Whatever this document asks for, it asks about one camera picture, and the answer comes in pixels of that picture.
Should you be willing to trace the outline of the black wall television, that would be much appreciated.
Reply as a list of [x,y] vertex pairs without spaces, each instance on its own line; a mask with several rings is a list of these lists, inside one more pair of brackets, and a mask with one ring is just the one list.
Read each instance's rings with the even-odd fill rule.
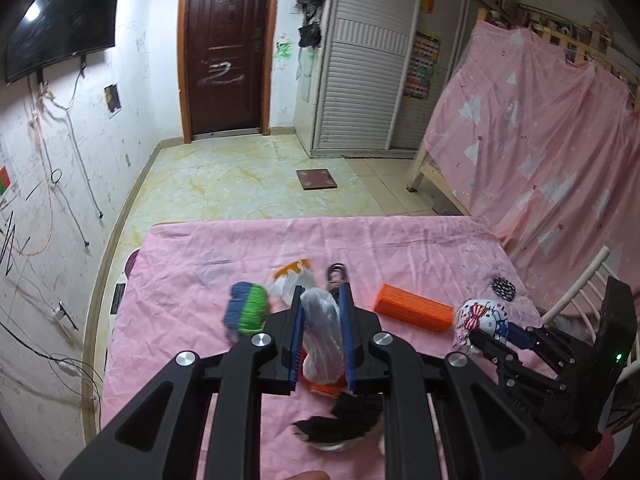
[[117,0],[35,0],[13,33],[6,82],[115,45]]

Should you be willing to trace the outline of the white metal chair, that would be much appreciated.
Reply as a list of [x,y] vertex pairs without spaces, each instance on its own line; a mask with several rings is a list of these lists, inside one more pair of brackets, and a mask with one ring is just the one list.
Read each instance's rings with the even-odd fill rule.
[[595,340],[602,318],[606,284],[609,278],[617,278],[616,272],[608,264],[610,255],[611,249],[603,246],[568,291],[550,310],[544,312],[541,321],[549,325],[560,316],[577,316],[590,339]]

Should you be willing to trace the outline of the pink tablecloth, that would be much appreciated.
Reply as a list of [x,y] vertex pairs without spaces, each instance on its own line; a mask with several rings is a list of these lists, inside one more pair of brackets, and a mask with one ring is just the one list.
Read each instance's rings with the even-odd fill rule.
[[340,328],[326,270],[347,270],[356,306],[372,309],[384,286],[452,308],[491,299],[497,278],[518,280],[483,222],[463,217],[352,217],[160,224],[138,245],[108,347],[102,418],[109,422],[183,350],[229,347],[224,311],[239,282],[268,290],[273,311],[293,289],[304,300],[305,335]]

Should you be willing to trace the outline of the white louvered wardrobe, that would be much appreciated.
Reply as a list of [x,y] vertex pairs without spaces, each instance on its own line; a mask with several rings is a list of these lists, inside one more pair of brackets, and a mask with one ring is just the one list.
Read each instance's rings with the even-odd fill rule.
[[[410,158],[469,43],[477,13],[520,0],[326,0],[321,42],[298,52],[295,130],[311,157]],[[426,100],[404,96],[416,32],[439,36]]]

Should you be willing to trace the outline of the clear plastic bag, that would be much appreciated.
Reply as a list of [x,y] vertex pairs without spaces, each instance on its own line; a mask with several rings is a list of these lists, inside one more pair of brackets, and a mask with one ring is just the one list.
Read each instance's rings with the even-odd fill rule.
[[318,287],[306,289],[300,304],[305,313],[303,376],[315,384],[333,384],[344,373],[340,308]]

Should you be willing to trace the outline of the black white cloth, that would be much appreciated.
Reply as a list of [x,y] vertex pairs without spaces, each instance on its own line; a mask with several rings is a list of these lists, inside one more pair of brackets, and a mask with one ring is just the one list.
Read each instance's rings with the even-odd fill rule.
[[323,452],[351,448],[378,426],[383,417],[379,393],[355,396],[342,392],[328,416],[314,415],[292,423],[296,438]]

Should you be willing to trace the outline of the colourful wall poster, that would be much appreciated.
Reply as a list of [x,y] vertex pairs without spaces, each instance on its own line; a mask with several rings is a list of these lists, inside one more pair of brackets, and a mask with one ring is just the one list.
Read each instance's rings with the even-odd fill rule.
[[407,70],[404,96],[410,99],[426,100],[430,93],[440,51],[439,36],[418,30]]

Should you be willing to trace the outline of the black hanging bag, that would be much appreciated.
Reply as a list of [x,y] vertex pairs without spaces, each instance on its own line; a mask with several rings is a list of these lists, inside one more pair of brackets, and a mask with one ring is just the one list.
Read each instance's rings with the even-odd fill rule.
[[316,48],[320,46],[321,29],[320,22],[316,19],[318,12],[323,8],[326,0],[296,0],[303,12],[303,25],[299,27],[298,46],[301,49]]

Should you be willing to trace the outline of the orange white wrapper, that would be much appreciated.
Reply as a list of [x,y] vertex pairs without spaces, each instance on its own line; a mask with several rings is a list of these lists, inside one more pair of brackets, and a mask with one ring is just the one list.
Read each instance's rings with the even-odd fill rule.
[[271,296],[280,298],[289,307],[292,304],[294,292],[297,286],[303,289],[316,286],[311,262],[308,259],[299,259],[286,264],[273,274],[272,282],[268,287]]

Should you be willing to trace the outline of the hello kitty wrapper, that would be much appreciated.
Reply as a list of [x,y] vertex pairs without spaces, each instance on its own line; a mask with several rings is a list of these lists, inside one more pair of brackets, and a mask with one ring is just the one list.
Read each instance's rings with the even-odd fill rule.
[[509,328],[506,305],[492,299],[469,299],[456,310],[454,348],[471,348],[470,333],[480,330],[492,339],[506,343]]

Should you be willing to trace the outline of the brown floor scale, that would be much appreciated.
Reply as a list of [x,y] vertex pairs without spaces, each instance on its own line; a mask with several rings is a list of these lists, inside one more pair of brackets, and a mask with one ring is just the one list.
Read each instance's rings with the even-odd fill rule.
[[337,183],[329,170],[302,169],[296,171],[300,186],[304,191],[332,190],[337,188]]

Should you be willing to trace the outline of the wooden bed frame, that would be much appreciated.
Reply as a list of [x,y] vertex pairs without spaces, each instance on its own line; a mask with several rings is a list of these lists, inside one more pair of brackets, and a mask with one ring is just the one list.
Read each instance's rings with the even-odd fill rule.
[[406,190],[417,193],[423,181],[428,184],[428,196],[432,199],[432,208],[440,216],[469,216],[471,213],[454,196],[454,192],[445,177],[439,171],[433,157],[421,145],[416,151],[408,172]]

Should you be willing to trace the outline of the pink bed curtain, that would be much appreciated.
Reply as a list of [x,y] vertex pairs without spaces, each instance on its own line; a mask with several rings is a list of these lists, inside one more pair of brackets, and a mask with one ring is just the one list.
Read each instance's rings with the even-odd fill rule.
[[475,25],[423,139],[487,223],[529,297],[551,308],[600,249],[639,285],[639,114],[627,87],[526,28]]

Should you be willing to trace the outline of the long orange box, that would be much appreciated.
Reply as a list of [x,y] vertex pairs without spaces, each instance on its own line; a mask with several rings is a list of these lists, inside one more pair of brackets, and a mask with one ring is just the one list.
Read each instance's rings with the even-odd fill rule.
[[446,332],[454,322],[452,307],[387,284],[378,292],[373,311],[433,332]]

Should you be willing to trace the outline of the black hair clip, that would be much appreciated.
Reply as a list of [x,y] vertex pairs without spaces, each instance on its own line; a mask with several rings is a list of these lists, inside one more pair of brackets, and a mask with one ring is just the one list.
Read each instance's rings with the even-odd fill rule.
[[333,263],[326,269],[326,289],[331,294],[340,290],[341,284],[348,282],[348,273],[343,263]]

